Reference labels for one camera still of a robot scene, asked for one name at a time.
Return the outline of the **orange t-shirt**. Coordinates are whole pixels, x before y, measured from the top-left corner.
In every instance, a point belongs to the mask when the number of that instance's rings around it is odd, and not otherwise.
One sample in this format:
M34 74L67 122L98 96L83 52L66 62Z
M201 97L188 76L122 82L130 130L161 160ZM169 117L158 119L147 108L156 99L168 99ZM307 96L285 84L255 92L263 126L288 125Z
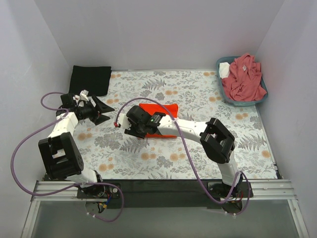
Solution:
M171 105L164 105L165 109L161 106L159 106L158 104L145 104L145 103L140 103L139 106L146 111L147 113L149 113L150 115L153 115L156 112L159 113L165 113L166 115L167 110L171 112L171 114L173 115L174 118L178 117L178 105L177 104L171 104ZM159 135L159 134L146 134L146 138L168 138L168 139L172 139L172 138L176 138L176 136L174 135Z

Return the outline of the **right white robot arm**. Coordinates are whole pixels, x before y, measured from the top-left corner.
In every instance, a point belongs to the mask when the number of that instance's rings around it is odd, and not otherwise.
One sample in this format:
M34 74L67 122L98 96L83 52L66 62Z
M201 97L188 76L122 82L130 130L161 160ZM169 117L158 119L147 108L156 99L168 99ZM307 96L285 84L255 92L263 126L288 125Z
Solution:
M172 118L167 113L149 114L140 106L133 106L127 113L119 114L118 122L124 133L138 138L146 135L183 136L202 145L206 156L217 163L222 182L210 187L216 198L235 197L242 191L242 176L234 158L235 137L215 118L207 122Z

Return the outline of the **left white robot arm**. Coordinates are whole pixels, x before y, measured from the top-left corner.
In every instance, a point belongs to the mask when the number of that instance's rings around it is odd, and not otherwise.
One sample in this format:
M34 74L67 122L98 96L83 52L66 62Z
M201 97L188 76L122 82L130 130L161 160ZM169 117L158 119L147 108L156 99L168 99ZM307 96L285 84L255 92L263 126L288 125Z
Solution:
M58 122L51 134L38 143L46 174L51 180L77 183L83 193L101 198L106 193L106 186L101 183L103 179L97 171L84 167L73 133L79 121L89 119L99 125L110 119L104 113L114 109L95 95L89 99L86 90L79 95L62 94L60 98L62 105L56 112Z

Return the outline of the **folded black t-shirt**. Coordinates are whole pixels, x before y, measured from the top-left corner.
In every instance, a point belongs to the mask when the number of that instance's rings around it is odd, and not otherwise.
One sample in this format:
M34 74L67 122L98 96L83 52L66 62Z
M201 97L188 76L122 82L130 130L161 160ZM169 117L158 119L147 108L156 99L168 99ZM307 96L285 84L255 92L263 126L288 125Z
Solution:
M74 65L68 92L79 95L82 90L87 90L88 96L105 96L108 93L111 72L111 66L84 67Z

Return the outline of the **floral table mat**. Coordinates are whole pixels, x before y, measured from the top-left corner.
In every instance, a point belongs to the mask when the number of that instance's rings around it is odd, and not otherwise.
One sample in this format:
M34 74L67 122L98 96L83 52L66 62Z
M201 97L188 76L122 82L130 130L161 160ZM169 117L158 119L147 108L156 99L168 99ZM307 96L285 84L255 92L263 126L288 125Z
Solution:
M86 168L104 179L202 179L221 177L203 147L180 138L140 139L113 125L116 112L156 100L177 104L178 117L191 121L219 119L234 135L238 169L249 179L275 179L276 167L256 107L225 103L214 71L113 72L102 101L114 108L110 120L94 125L80 121L73 134Z

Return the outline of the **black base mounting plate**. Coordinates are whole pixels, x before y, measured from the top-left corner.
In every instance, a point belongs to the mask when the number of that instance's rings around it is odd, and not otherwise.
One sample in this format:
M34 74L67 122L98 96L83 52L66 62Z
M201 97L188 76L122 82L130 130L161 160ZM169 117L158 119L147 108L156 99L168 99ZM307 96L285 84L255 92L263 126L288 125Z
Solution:
M195 179L112 179L105 181L121 188L124 195L124 208L176 208L176 207L206 207L208 209L225 208L228 212L242 210L242 198L249 195L253 197L251 183L238 182L234 188L231 201L218 205L211 201L205 194L198 181ZM224 199L229 193L230 186L222 183L220 179L203 179L202 183L209 194L216 200ZM119 192L113 192L112 187L105 186L106 192L102 197L85 194L83 189L78 189L77 198L88 201L104 201L108 196L112 198L108 204L109 209L121 207Z

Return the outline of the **white t-shirt in basket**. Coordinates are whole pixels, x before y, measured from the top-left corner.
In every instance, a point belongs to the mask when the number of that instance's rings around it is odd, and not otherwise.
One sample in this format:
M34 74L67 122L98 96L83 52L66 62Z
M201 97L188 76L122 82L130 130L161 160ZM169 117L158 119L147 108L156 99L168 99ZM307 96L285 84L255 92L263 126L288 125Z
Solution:
M219 76L221 79L227 78L230 74L230 64L228 62L221 62L219 64Z

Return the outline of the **teal laundry basket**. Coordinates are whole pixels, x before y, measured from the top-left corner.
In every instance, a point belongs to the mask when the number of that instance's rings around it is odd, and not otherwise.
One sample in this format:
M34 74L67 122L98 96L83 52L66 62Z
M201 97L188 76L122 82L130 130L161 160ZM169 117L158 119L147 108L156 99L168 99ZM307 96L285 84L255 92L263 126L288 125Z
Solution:
M266 91L266 94L263 96L263 98L261 100L257 100L257 101L234 101L234 100L231 100L230 98L227 97L227 95L225 94L225 91L223 89L223 85L222 85L222 79L220 78L220 73L219 73L219 66L220 66L220 63L223 63L223 62L227 62L229 64L233 63L234 62L234 59L238 58L238 56L230 56L230 57L222 57L222 58L219 58L215 65L216 65L216 75L217 75L217 83L218 83L218 86L219 86L219 90L220 90L220 93L224 99L224 101L232 106L235 106L235 107L250 107L250 106L255 106L256 104L259 104L259 103L262 103L266 100L266 98L268 97L268 91L267 91L267 88L266 88L266 85L265 85L265 82L264 82L264 79L263 77L261 78L261 87Z

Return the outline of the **pink t-shirt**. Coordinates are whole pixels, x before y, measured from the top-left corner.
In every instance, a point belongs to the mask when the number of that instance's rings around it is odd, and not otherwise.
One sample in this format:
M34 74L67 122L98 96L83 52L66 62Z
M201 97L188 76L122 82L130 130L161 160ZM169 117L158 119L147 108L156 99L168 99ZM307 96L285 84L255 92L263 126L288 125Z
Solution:
M245 53L229 64L229 74L222 79L225 95L239 102L260 101L267 94L261 86L261 63L255 56Z

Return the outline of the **aluminium rail frame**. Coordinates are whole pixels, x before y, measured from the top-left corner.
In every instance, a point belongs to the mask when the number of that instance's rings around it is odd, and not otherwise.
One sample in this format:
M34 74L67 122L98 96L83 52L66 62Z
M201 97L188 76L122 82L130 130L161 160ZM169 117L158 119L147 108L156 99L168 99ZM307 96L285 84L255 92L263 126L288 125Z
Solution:
M299 237L308 238L309 234L305 226L300 208L298 205L297 195L289 179L251 179L249 180L253 200L287 200L291 209L291 214ZM71 185L69 181L37 181L31 201L35 200L52 200L52 201L105 201L105 198L95 198L82 193L78 188L72 187L57 193L56 191L65 186Z

